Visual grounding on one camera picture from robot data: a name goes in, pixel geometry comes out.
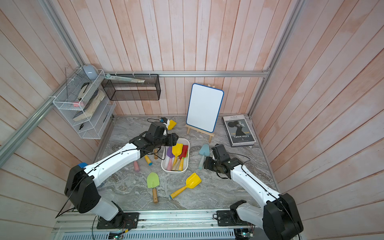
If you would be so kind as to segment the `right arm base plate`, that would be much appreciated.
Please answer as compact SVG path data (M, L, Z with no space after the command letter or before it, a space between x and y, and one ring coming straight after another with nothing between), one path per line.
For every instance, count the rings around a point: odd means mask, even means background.
M250 226L252 224L251 222L241 220L238 214L232 210L217 211L213 214L213 218L217 220L220 227Z

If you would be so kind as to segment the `light blue trowel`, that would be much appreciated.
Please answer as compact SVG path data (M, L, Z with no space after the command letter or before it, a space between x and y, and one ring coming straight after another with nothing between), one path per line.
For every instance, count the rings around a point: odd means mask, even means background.
M201 160L200 160L200 163L199 163L199 169L202 170L203 169L203 166L204 166L204 161L206 159L206 157L209 157L211 152L210 152L210 146L208 144L204 144L200 151L199 151L199 154L202 156L201 157Z

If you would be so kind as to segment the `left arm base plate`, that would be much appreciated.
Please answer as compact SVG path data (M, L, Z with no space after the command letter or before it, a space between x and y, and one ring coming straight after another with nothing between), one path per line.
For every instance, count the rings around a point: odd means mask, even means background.
M118 213L111 221L104 218L98 220L97 229L136 229L140 213Z

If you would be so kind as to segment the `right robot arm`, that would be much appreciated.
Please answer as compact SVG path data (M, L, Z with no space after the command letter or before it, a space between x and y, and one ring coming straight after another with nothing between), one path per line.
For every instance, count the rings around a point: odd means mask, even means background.
M240 200L228 211L216 213L219 226L251 225L264 230L270 240L301 238L304 226L294 198L280 194L254 176L238 158L231 158L223 145L212 148L213 156L204 161L204 168L238 183L257 202L253 206Z

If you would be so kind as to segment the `all yellow plastic scoop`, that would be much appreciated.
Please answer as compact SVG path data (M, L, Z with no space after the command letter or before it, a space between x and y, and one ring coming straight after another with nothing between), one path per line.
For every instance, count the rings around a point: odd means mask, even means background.
M193 189L197 185L199 185L202 182L201 178L196 174L193 173L191 176L189 176L186 180L186 185L179 190L175 191L174 193L170 194L170 199L174 199L177 197L180 193L182 193L186 189Z

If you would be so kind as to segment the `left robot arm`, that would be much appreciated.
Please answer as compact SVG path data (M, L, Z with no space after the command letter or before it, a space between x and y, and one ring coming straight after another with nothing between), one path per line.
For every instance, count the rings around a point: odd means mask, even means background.
M103 199L97 187L121 168L152 154L155 149L175 146L178 139L177 134L168 132L166 124L153 122L147 131L108 157L91 165L79 164L71 168L65 195L79 213L93 213L118 228L125 221L124 212L117 204Z

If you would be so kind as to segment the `green trowel wooden handle front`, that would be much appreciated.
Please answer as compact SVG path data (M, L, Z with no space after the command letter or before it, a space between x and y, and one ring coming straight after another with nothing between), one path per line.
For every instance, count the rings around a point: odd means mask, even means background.
M160 185L160 179L158 174L151 172L147 177L147 186L149 189L152 189L153 191L153 202L154 204L157 204L159 202L158 200L158 193L157 193L157 186Z

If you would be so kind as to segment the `red shovel wooden handle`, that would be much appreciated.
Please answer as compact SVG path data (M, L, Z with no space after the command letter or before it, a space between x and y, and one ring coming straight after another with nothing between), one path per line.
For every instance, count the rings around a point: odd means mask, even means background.
M177 168L176 168L177 171L179 171L178 169L179 169L179 165L180 165L181 158L185 158L185 157L187 156L188 148L189 148L188 145L183 145L182 153L181 153L181 155L179 156L179 162L178 162L178 164L177 164Z

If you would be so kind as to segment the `green trowel yellow handle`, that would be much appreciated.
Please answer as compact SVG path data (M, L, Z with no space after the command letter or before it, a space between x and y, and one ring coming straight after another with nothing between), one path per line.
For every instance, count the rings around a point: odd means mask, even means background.
M188 157L181 158L180 165L179 165L179 172L182 172L185 170L186 164L185 161L188 161Z

